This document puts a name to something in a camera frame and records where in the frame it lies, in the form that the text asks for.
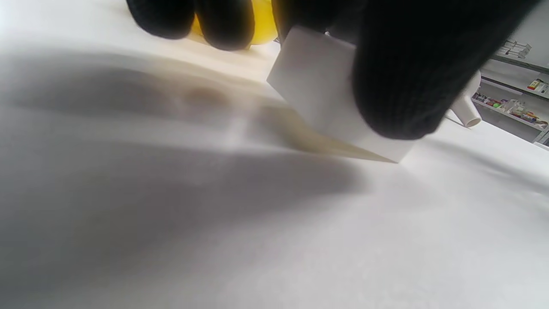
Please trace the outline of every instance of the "glove finger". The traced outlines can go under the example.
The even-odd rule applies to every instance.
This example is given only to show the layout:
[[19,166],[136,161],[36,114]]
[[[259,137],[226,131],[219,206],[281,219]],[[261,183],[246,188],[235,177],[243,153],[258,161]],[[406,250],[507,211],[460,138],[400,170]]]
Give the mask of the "glove finger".
[[283,42],[295,25],[324,33],[348,2],[344,0],[273,0],[278,38]]
[[246,48],[254,35],[251,0],[196,0],[195,9],[204,38],[225,51]]
[[360,28],[364,16],[366,0],[351,0],[339,12],[334,23],[328,28],[330,36],[357,44],[360,39]]
[[194,20],[193,0],[126,0],[130,13],[146,32],[169,39],[189,34]]
[[[471,76],[537,2],[369,0],[352,75],[363,119],[392,139],[433,133]],[[470,14],[475,10],[485,18]]]

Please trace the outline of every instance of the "yellow bottle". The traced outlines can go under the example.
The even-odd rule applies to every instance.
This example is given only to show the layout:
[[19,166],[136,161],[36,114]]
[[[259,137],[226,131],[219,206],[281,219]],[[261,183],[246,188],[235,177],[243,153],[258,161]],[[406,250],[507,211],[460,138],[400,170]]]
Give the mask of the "yellow bottle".
[[[278,35],[271,0],[252,0],[251,3],[254,10],[255,30],[250,44],[260,45],[269,43]],[[200,22],[198,22],[196,15],[194,16],[192,32],[203,36]]]

